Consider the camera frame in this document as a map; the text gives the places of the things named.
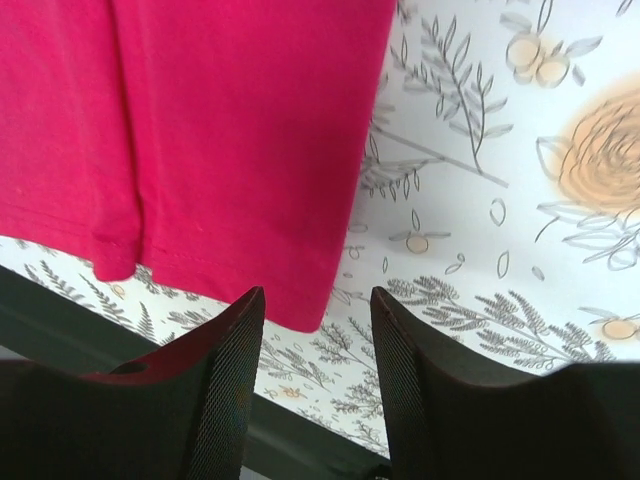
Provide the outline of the magenta t shirt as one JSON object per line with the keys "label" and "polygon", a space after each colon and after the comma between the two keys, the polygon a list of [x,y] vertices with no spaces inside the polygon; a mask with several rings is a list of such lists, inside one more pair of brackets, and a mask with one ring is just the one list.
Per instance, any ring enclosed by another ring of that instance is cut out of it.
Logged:
{"label": "magenta t shirt", "polygon": [[311,333],[391,1],[5,1],[1,232]]}

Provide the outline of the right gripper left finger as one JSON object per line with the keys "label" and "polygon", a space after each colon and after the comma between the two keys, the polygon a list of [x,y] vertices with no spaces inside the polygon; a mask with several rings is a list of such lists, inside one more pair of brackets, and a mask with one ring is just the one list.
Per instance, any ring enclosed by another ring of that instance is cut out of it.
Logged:
{"label": "right gripper left finger", "polygon": [[236,479],[258,369],[265,295],[108,373],[1,365],[5,479]]}

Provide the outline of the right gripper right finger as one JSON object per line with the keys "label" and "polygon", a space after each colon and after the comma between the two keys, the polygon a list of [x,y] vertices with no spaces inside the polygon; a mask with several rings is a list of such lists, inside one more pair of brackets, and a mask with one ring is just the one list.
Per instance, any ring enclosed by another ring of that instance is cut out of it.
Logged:
{"label": "right gripper right finger", "polygon": [[635,479],[639,367],[578,363],[533,376],[370,299],[396,479]]}

